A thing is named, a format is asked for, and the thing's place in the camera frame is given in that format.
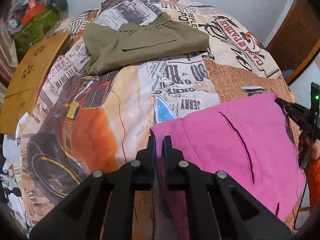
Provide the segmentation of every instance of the hand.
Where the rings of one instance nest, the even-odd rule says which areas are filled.
[[[299,151],[302,151],[304,143],[310,146],[311,139],[309,136],[307,136],[306,133],[302,132],[299,136],[299,145],[298,145]],[[311,160],[315,161],[319,158],[320,158],[320,141],[316,139],[315,141],[313,141],[313,145],[311,147]]]

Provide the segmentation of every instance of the folded pink cloth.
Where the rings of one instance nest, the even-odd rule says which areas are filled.
[[[184,192],[165,187],[162,141],[170,135],[173,148],[201,170],[226,171],[280,220],[300,197],[305,175],[298,167],[297,148],[289,123],[266,93],[226,102],[168,120],[151,128],[156,137],[160,183],[183,239],[189,239]]]

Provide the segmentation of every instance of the patterned bedsheet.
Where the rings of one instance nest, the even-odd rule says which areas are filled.
[[[146,25],[161,12],[209,34],[205,53],[163,57],[87,76],[90,58],[82,33],[87,22]],[[58,57],[21,138],[14,176],[22,191],[21,228],[28,234],[55,205],[95,170],[110,172],[147,145],[149,128],[165,120],[257,93],[290,100],[281,72],[240,22],[209,5],[186,0],[107,0],[100,10],[63,20],[69,51]],[[297,142],[299,130],[291,125]],[[174,239],[161,188],[135,197],[133,239]],[[286,224],[292,228],[296,208]]]

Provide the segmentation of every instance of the olive green pants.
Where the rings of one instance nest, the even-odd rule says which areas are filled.
[[[85,69],[90,75],[102,75],[144,60],[206,51],[209,47],[206,33],[172,21],[167,13],[160,14],[147,26],[123,24],[119,31],[87,23],[83,38],[92,54]]]

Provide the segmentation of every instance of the metal screw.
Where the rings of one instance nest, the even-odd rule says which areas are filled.
[[[189,163],[187,161],[179,161],[179,166],[185,168],[189,166]]]
[[[224,179],[227,177],[227,173],[225,171],[218,171],[217,172],[217,176],[220,178],[220,179]]]
[[[132,162],[130,162],[130,164],[133,167],[138,167],[141,164],[141,162],[139,162],[138,160],[133,160]]]
[[[95,178],[99,178],[103,175],[103,172],[98,170],[98,171],[94,171],[92,174]]]

